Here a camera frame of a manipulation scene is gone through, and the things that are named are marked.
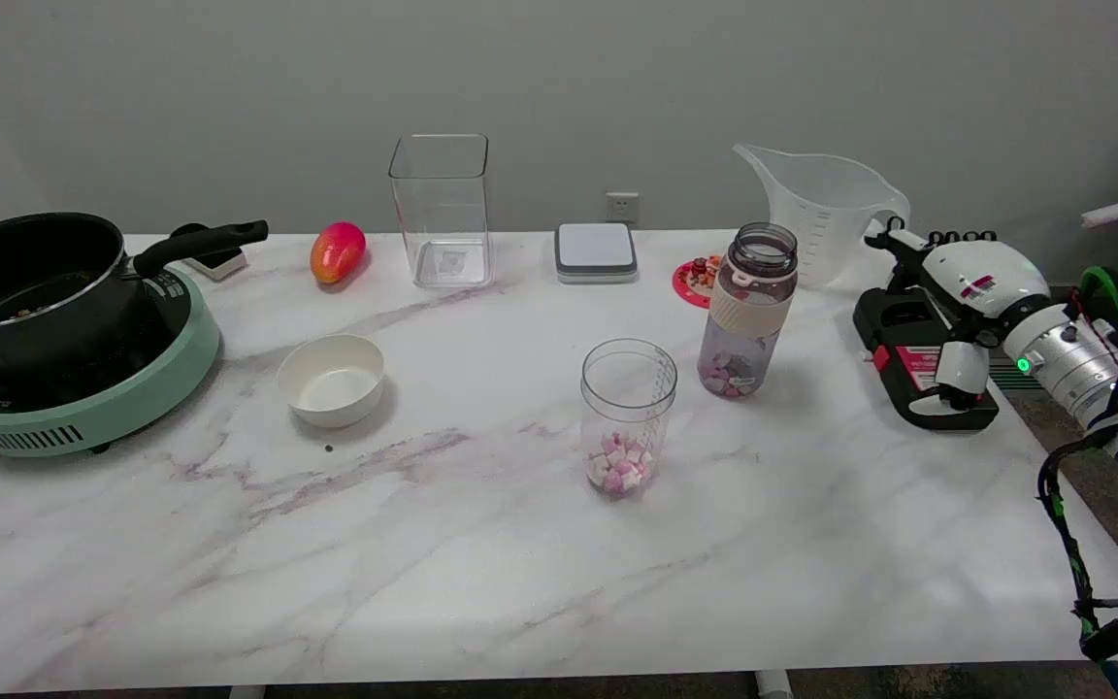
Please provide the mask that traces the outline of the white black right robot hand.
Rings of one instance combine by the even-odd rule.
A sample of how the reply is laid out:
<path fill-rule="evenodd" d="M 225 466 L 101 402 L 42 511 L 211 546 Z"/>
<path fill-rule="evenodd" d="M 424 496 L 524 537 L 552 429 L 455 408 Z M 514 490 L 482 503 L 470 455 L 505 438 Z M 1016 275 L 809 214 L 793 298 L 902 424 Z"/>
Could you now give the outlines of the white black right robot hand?
<path fill-rule="evenodd" d="M 1033 370 L 1038 358 L 1029 346 L 1069 322 L 1038 267 L 1006 243 L 929 245 L 896 216 L 884 227 L 871 225 L 864 243 L 896 258 L 889 290 L 923 290 L 949 317 L 934 384 L 913 403 L 923 416 L 970 412 L 988 388 L 994 347 L 1025 355 Z"/>

